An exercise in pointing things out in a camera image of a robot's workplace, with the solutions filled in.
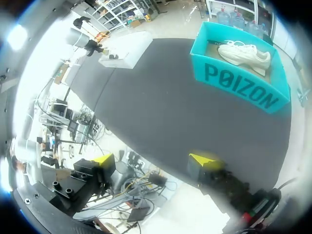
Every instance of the wire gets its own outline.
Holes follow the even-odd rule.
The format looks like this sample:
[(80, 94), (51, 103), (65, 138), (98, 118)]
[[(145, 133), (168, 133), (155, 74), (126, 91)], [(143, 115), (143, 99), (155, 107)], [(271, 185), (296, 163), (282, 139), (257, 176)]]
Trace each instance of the wire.
[(34, 119), (31, 117), (30, 114), (26, 113), (27, 116), (29, 116), (31, 118), (32, 121), (34, 121)]
[(106, 211), (106, 210), (113, 210), (113, 209), (108, 209), (108, 208), (92, 208), (92, 207), (90, 207), (89, 209), (87, 209), (88, 211), (89, 210), (104, 210), (104, 211)]
[(150, 172), (146, 173), (145, 176), (137, 179), (137, 180), (134, 180), (132, 183), (130, 183), (123, 192), (121, 192), (120, 194), (117, 194), (116, 196), (120, 196), (122, 194), (124, 194), (125, 192), (127, 192), (127, 190), (130, 188), (131, 185), (133, 185), (135, 182), (139, 182), (140, 180), (142, 180), (143, 178), (147, 177), (148, 175), (150, 174)]
[(283, 183), (283, 184), (282, 184), (281, 186), (279, 186), (277, 189), (278, 189), (278, 190), (281, 190), (281, 189), (284, 188), (286, 185), (289, 185), (289, 184), (295, 182), (296, 180), (297, 180), (297, 178), (292, 178), (292, 179), (286, 181), (285, 183)]
[[(39, 97), (41, 96), (42, 92), (43, 92), (44, 89), (48, 86), (48, 84), (50, 83), (51, 80), (53, 80), (53, 78), (51, 78), (51, 79), (47, 82), (47, 84), (44, 86), (44, 88), (41, 90), (41, 92), (40, 92), (39, 95), (37, 96), (37, 100), (36, 100), (36, 101), (37, 101), (37, 106), (38, 106), (46, 115), (48, 115), (49, 117), (51, 117), (51, 118), (53, 118), (54, 120), (56, 120), (56, 122), (58, 122), (59, 124), (62, 124), (62, 125), (67, 126), (67, 124), (62, 123), (62, 122), (59, 121), (57, 118), (55, 118), (55, 117), (53, 117), (52, 115), (48, 114), (48, 113), (47, 113), (45, 110), (43, 110), (42, 107), (39, 105)], [(95, 143), (95, 145), (98, 146), (98, 148), (101, 150), (102, 154), (103, 154), (103, 155), (105, 154), (105, 153), (103, 152), (103, 150), (101, 149), (101, 147), (96, 143), (95, 140), (93, 140), (92, 137), (89, 137), (87, 134), (85, 134), (85, 133), (83, 133), (83, 132), (81, 132), (81, 131), (78, 131), (78, 130), (76, 130), (76, 131), (77, 131), (78, 133), (80, 133), (80, 134), (83, 134), (84, 136), (86, 136), (86, 137), (89, 138), (90, 140), (92, 140), (92, 141)]]
[(106, 209), (108, 211), (119, 211), (119, 212), (125, 212), (127, 214), (130, 214), (129, 212), (126, 212), (126, 211), (121, 211), (121, 210), (118, 210), (118, 209)]
[(125, 208), (123, 208), (121, 206), (118, 206), (117, 210), (119, 210), (119, 211), (128, 211), (128, 210), (133, 209), (133, 207), (129, 206), (128, 204), (126, 204), (124, 207), (126, 207), (126, 206), (128, 207), (127, 209), (125, 209)]
[(99, 121), (100, 122), (100, 124), (98, 124), (99, 126), (101, 126), (101, 127), (99, 127), (98, 128), (98, 130), (97, 130), (97, 134), (94, 136), (94, 140), (100, 140), (100, 139), (102, 139), (102, 137), (105, 135), (105, 133), (106, 133), (106, 129), (105, 129), (105, 126), (104, 126), (104, 124), (101, 122), (101, 121)]
[(127, 189), (134, 185), (136, 179), (135, 178), (129, 178), (127, 179), (122, 185), (121, 185), (121, 188), (120, 188), (120, 191), (121, 193), (120, 194), (125, 194), (127, 197), (132, 197), (132, 195), (128, 194), (127, 193)]
[(145, 174), (143, 174), (142, 172), (136, 172), (135, 173), (140, 173), (142, 176), (145, 176)]
[(91, 203), (91, 202), (97, 202), (97, 201), (100, 201), (100, 200), (102, 200), (102, 199), (108, 199), (108, 200), (110, 200), (108, 197), (109, 196), (111, 196), (110, 194), (108, 194), (108, 195), (105, 195), (105, 196), (102, 196), (102, 197), (99, 197), (99, 198), (96, 198), (96, 199), (94, 199), (94, 200), (92, 200), (92, 201), (88, 201), (87, 202), (87, 204), (88, 203)]
[(168, 187), (165, 186), (166, 189), (168, 189), (168, 190), (170, 190), (172, 192), (174, 192), (177, 189), (177, 183), (176, 182), (174, 182), (174, 181), (167, 181), (166, 183), (174, 183), (175, 184), (175, 189), (174, 190), (168, 189)]
[[(121, 198), (121, 199), (118, 199), (118, 200), (112, 201), (112, 202), (105, 202), (105, 205), (109, 205), (109, 204), (112, 204), (114, 202), (121, 201), (123, 199), (124, 198)], [(88, 207), (88, 208), (82, 209), (82, 211), (88, 211), (88, 210), (106, 210), (106, 209), (105, 208), (92, 208), (92, 207)]]
[(146, 216), (149, 216), (151, 213), (153, 213), (154, 212), (154, 209), (155, 209), (155, 204), (150, 200), (150, 199), (148, 199), (148, 198), (143, 198), (143, 199), (145, 199), (145, 200), (148, 200), (149, 202), (151, 202), (151, 204), (153, 205), (153, 208), (152, 208), (152, 211), (151, 212), (149, 212), (148, 214), (146, 214), (144, 217), (146, 217)]
[(126, 206), (124, 206), (124, 207), (121, 207), (121, 206), (118, 206), (118, 209), (121, 209), (121, 210), (124, 210), (124, 211), (128, 211), (128, 210), (130, 210), (130, 209), (133, 209), (134, 207), (135, 207), (135, 205), (129, 205), (129, 204), (127, 204), (126, 203)]
[(161, 188), (160, 186), (157, 186), (157, 187), (155, 187), (155, 188), (153, 188), (153, 189), (150, 189), (149, 191), (148, 191), (148, 193), (151, 193), (151, 192), (158, 192), (159, 190), (162, 190), (163, 188)]
[(140, 234), (142, 233), (142, 231), (141, 231), (141, 226), (140, 226), (140, 224), (138, 223), (138, 222), (136, 222), (137, 223), (137, 225), (138, 225), (138, 228), (140, 229)]
[(128, 220), (127, 218), (104, 218), (104, 219), (118, 219), (118, 220)]

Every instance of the metal shelf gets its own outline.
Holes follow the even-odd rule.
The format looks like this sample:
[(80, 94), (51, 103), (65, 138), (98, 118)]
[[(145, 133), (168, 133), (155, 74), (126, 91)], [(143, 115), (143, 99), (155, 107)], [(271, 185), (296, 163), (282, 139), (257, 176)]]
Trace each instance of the metal shelf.
[(125, 13), (125, 12), (127, 12), (127, 11), (133, 10), (133, 9), (135, 9), (135, 8), (136, 8), (135, 6), (130, 7), (130, 8), (127, 8), (126, 10), (119, 12), (119, 13), (117, 14), (117, 16), (119, 16), (119, 15), (121, 15), (122, 13)]
[[(244, 1), (244, 0), (225, 0), (225, 1), (222, 1), (222, 0), (206, 0), (206, 5), (207, 5), (207, 8), (208, 8), (208, 12), (209, 12), (209, 16), (211, 17), (212, 15), (216, 15), (216, 12), (214, 9), (211, 9), (211, 6), (210, 6), (210, 3), (211, 2), (216, 2), (216, 3), (221, 3), (221, 4), (225, 4), (225, 5), (230, 5), (230, 6), (233, 6), (233, 7), (237, 7), (237, 8), (240, 8), (242, 10), (245, 10), (245, 11), (248, 11), (250, 13), (253, 13), (254, 14), (254, 20), (256, 23), (258, 23), (258, 1), (257, 0), (253, 0), (253, 1)], [(245, 6), (242, 6), (242, 5), (239, 5), (240, 3), (244, 4), (244, 5), (248, 5), (247, 2), (251, 2), (253, 4), (253, 10), (245, 7)]]
[[(138, 11), (140, 11), (139, 7), (136, 5), (136, 3), (134, 2), (134, 0), (125, 0), (123, 2), (118, 3), (116, 6), (114, 7), (109, 7), (108, 4), (110, 2), (112, 2), (113, 0), (108, 0), (106, 2), (98, 2), (99, 4), (101, 4), (100, 7), (98, 7), (94, 12), (91, 12), (90, 15), (92, 15), (92, 17), (97, 20), (99, 23), (101, 23), (102, 25), (106, 25), (107, 23), (112, 23), (113, 20), (118, 20), (119, 23), (117, 23), (116, 25), (114, 25), (112, 28), (110, 28), (109, 30), (113, 30), (116, 29), (120, 26), (126, 27), (126, 22), (122, 20), (123, 18), (126, 18), (123, 13), (126, 13), (127, 11), (130, 10), (134, 10), (137, 9)], [(123, 5), (124, 3), (130, 3), (131, 7), (128, 7), (127, 9), (123, 9), (121, 7), (121, 5)], [(106, 9), (107, 12), (105, 12), (103, 15), (100, 16), (100, 13), (98, 12), (101, 9)], [(112, 17), (107, 17), (107, 14), (110, 13), (112, 15)]]

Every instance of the concrete floor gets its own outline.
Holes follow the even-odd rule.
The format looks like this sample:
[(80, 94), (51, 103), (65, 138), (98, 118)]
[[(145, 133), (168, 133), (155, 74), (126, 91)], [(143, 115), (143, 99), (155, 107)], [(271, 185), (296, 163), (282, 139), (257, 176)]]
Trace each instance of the concrete floor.
[[(148, 31), (152, 34), (153, 38), (195, 39), (202, 22), (207, 20), (207, 18), (201, 18), (196, 3), (177, 0), (171, 1), (167, 6), (159, 4), (159, 7), (161, 10), (168, 12), (159, 15), (154, 21), (149, 23), (144, 22), (134, 29), (120, 28), (114, 31), (108, 40), (139, 31)], [(304, 146), (305, 111), (300, 106), (297, 98), (296, 90), (297, 88), (301, 88), (301, 85), (292, 61), (282, 50), (277, 49), (287, 74), (292, 97), (292, 122), (289, 148), (276, 184), (279, 186), (298, 174), (298, 167), (301, 160), (300, 155)], [(73, 95), (71, 98), (71, 103), (78, 103), (78, 100), (74, 101), (77, 97)], [(104, 150), (113, 152), (116, 155), (120, 149), (127, 148), (114, 135), (105, 135), (99, 142), (99, 145)], [(90, 145), (86, 147), (83, 155), (87, 158), (89, 155), (99, 153), (95, 146)], [(222, 228), (228, 220), (228, 215), (222, 214), (208, 195), (203, 196), (198, 189), (187, 184), (182, 184), (171, 200), (166, 203), (165, 207), (145, 222), (141, 228), (143, 234), (219, 234), (222, 233)], [(128, 233), (138, 233), (138, 228), (134, 228)]]

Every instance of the shoe box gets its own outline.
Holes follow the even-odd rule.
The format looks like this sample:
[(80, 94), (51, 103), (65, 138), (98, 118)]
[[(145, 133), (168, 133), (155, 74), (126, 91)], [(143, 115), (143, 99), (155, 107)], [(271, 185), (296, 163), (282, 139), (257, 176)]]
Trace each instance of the shoe box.
[[(246, 64), (235, 66), (217, 51), (226, 40), (253, 44), (269, 52), (271, 65), (262, 76)], [(229, 92), (257, 106), (268, 114), (278, 112), (290, 102), (286, 74), (277, 50), (247, 32), (219, 23), (203, 22), (191, 49), (194, 77), (207, 85)]]

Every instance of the gray table surface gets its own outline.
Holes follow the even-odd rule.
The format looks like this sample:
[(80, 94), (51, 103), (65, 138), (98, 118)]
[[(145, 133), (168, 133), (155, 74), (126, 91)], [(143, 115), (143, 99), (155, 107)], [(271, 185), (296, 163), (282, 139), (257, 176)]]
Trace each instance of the gray table surface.
[(85, 59), (71, 88), (118, 138), (187, 181), (188, 155), (217, 154), (251, 191), (275, 185), (289, 143), (291, 105), (269, 115), (195, 80), (192, 39), (154, 39), (134, 69)]

